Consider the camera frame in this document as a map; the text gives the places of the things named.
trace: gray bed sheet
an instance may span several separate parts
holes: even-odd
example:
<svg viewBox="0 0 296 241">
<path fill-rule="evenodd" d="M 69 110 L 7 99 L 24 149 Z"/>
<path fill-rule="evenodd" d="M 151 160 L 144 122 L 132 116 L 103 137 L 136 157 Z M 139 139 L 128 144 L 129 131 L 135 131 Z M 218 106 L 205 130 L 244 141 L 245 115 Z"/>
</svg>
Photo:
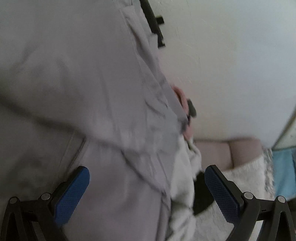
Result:
<svg viewBox="0 0 296 241">
<path fill-rule="evenodd" d="M 0 1 L 0 220 L 77 166 L 76 240 L 164 240 L 187 121 L 139 1 Z"/>
</svg>

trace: textured blue pad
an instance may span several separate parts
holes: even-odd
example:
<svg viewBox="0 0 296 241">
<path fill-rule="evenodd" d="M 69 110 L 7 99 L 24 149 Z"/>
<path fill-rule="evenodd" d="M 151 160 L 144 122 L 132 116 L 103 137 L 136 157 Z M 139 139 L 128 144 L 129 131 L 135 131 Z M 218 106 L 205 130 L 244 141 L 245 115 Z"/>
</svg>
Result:
<svg viewBox="0 0 296 241">
<path fill-rule="evenodd" d="M 58 227 L 67 223 L 89 184 L 89 171 L 84 167 L 55 206 L 54 220 Z"/>
<path fill-rule="evenodd" d="M 240 214 L 239 203 L 231 195 L 212 167 L 208 167 L 205 171 L 205 183 L 226 221 L 232 224 L 238 223 Z"/>
</svg>

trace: white fabric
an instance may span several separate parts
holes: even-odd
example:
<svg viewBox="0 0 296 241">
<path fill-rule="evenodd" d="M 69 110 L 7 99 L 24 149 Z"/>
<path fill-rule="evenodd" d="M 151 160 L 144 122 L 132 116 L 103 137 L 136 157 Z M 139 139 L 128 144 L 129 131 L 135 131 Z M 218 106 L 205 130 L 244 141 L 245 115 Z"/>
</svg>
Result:
<svg viewBox="0 0 296 241">
<path fill-rule="evenodd" d="M 224 176 L 239 187 L 242 192 L 250 191 L 256 198 L 273 200 L 265 189 L 266 163 L 263 155 L 254 161 L 233 170 L 223 172 Z M 262 221 L 257 222 L 249 241 L 258 237 Z M 196 216 L 196 230 L 192 241 L 225 241 L 233 225 L 227 223 L 216 202 Z"/>
<path fill-rule="evenodd" d="M 201 171 L 201 154 L 193 145 L 179 138 L 172 175 L 170 195 L 172 199 L 168 241 L 187 241 L 193 237 L 195 218 L 192 211 L 194 200 L 194 180 Z"/>
</svg>

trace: blue gripper pad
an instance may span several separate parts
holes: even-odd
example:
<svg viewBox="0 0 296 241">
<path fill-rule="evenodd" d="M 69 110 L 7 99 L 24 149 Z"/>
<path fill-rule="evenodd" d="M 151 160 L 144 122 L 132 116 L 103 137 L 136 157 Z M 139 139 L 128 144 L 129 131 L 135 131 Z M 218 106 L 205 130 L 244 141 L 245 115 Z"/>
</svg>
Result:
<svg viewBox="0 0 296 241">
<path fill-rule="evenodd" d="M 72 175 L 64 183 L 64 185 L 67 185 L 66 190 L 63 191 L 63 195 L 54 205 L 54 220 L 58 227 L 69 221 L 89 184 L 89 180 L 89 170 L 86 167 L 78 167 L 75 175 Z"/>
<path fill-rule="evenodd" d="M 236 224 L 239 221 L 240 206 L 223 181 L 209 166 L 205 170 L 205 183 L 217 202 L 224 218 L 228 223 Z"/>
</svg>

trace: white fluffy rug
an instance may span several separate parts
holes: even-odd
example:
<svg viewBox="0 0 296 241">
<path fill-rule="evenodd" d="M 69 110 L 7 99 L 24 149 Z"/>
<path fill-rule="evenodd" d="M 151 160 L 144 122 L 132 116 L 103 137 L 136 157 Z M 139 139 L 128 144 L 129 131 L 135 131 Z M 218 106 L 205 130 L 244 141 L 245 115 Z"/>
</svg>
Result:
<svg viewBox="0 0 296 241">
<path fill-rule="evenodd" d="M 258 199 L 274 200 L 272 175 L 267 172 L 270 163 L 262 155 L 253 162 L 223 172 L 228 180 L 235 182 L 242 192 L 250 191 Z M 250 241 L 256 241 L 262 221 L 257 222 Z M 225 241 L 233 225 L 227 223 L 218 205 L 214 202 L 196 217 L 196 230 L 192 241 Z"/>
</svg>

